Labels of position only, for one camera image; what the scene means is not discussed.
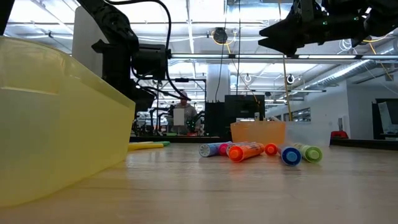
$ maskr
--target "computer monitor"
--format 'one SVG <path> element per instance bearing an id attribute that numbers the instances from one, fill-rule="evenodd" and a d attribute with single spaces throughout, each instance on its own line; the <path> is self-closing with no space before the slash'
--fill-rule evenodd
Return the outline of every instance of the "computer monitor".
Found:
<path id="1" fill-rule="evenodd" d="M 266 111 L 264 101 L 264 95 L 226 95 L 225 114 L 228 118 L 254 118 L 259 112 L 262 121 Z"/>

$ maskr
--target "orange marker cap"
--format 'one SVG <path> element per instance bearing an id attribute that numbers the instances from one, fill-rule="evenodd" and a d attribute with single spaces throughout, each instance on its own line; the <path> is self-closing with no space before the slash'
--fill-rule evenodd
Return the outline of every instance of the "orange marker cap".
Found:
<path id="1" fill-rule="evenodd" d="M 274 156 L 278 153 L 278 147 L 275 144 L 270 143 L 266 146 L 265 152 L 268 156 Z"/>
<path id="2" fill-rule="evenodd" d="M 229 158 L 234 162 L 240 162 L 243 159 L 243 150 L 242 146 L 233 146 L 229 150 Z"/>

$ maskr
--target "orange marker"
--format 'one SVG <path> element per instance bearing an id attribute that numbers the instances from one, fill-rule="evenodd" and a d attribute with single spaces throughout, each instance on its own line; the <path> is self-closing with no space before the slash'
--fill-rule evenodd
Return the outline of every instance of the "orange marker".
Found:
<path id="1" fill-rule="evenodd" d="M 278 147 L 275 144 L 270 143 L 266 145 L 266 149 L 264 151 L 268 156 L 274 156 L 278 153 Z"/>
<path id="2" fill-rule="evenodd" d="M 229 150 L 229 158 L 234 162 L 241 162 L 244 159 L 260 155 L 264 150 L 265 147 L 261 143 L 254 143 L 247 146 L 233 146 Z"/>

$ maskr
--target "wooden tabletop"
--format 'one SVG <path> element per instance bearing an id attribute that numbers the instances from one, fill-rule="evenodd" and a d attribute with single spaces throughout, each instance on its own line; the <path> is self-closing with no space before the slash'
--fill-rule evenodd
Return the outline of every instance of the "wooden tabletop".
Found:
<path id="1" fill-rule="evenodd" d="M 201 158 L 198 144 L 130 153 L 0 223 L 396 223 L 398 153 L 324 149 L 320 164 Z"/>

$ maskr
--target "blue marker cap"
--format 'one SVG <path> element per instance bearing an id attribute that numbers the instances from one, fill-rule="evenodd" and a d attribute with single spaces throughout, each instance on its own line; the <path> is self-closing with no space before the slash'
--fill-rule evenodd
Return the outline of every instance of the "blue marker cap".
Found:
<path id="1" fill-rule="evenodd" d="M 286 147 L 282 150 L 282 161 L 288 166 L 297 166 L 301 162 L 301 153 L 294 147 Z"/>

